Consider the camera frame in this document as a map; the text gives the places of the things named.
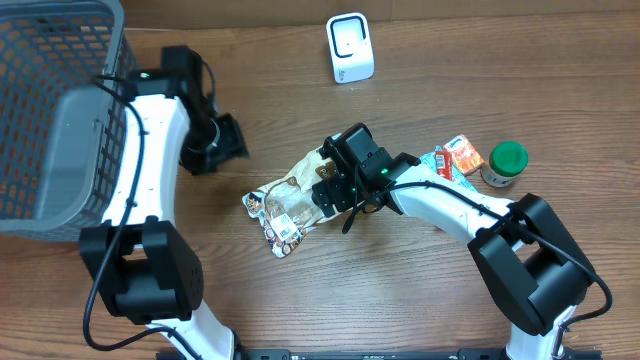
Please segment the white snack bag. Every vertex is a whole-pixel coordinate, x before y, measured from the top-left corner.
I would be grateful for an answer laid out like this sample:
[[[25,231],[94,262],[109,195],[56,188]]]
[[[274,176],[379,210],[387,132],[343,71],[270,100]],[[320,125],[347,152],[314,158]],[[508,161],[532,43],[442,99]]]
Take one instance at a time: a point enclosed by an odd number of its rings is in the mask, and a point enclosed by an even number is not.
[[[242,197],[249,217],[259,221],[277,258],[291,254],[317,224],[335,218],[325,216],[312,201],[312,186],[336,174],[334,162],[323,159],[319,150],[309,151],[284,177]]]

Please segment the green lid jar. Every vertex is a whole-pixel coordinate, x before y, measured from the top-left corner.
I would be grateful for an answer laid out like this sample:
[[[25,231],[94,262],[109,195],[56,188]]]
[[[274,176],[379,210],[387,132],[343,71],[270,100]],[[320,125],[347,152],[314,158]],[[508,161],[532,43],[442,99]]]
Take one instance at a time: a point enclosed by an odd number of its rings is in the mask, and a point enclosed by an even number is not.
[[[502,142],[492,150],[488,161],[481,167],[481,176],[493,187],[507,187],[523,173],[528,162],[529,154],[522,144]]]

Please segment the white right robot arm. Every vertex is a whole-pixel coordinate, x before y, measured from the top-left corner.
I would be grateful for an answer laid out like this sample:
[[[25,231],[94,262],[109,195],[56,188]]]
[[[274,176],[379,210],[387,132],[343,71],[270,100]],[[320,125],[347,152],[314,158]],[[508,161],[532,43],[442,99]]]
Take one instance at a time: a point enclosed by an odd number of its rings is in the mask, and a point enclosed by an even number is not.
[[[505,357],[568,358],[563,337],[596,273],[545,200],[527,194],[512,201],[457,185],[417,157],[391,156],[362,123],[326,138],[318,153],[336,168],[312,187],[325,217],[348,213],[348,231],[357,214],[389,208],[438,227],[467,247],[511,322]]]

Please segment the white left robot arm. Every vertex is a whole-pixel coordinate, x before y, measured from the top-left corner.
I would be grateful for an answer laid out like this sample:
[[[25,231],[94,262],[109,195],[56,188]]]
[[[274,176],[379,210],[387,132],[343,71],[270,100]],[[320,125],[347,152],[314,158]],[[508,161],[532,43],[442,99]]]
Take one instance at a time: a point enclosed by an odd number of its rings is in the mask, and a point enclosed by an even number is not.
[[[114,351],[161,333],[181,359],[243,359],[236,333],[204,300],[202,264],[175,225],[180,168],[213,173],[249,155],[238,122],[203,90],[211,67],[186,45],[165,47],[157,69],[112,77],[126,115],[116,188],[100,225],[80,232],[93,279],[85,342]]]

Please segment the orange tissue pack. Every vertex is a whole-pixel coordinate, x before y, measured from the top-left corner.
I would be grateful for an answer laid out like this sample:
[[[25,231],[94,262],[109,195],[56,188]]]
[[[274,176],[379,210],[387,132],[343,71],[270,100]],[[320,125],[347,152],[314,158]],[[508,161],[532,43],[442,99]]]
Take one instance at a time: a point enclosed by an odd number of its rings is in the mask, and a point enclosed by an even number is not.
[[[451,155],[453,165],[463,175],[472,174],[485,163],[480,153],[464,134],[455,136],[445,143],[443,148]]]

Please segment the teal wet wipes pack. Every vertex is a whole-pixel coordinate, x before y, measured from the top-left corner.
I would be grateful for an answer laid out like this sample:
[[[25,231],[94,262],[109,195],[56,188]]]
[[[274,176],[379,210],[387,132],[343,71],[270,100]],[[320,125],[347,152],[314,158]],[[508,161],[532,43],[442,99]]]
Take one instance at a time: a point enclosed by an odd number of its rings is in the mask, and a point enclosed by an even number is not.
[[[420,160],[432,172],[437,172],[434,151],[422,155]],[[455,166],[452,167],[452,182],[471,191],[476,191],[476,188],[471,184],[471,182]]]

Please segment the red candy bar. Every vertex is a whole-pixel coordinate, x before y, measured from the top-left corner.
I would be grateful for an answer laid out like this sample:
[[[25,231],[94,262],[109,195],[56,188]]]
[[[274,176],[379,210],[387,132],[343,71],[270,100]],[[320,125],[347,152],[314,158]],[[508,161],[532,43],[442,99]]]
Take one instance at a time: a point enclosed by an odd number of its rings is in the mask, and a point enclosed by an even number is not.
[[[434,152],[434,160],[436,163],[436,171],[438,175],[449,181],[452,181],[453,164],[451,154],[443,148],[437,148]]]

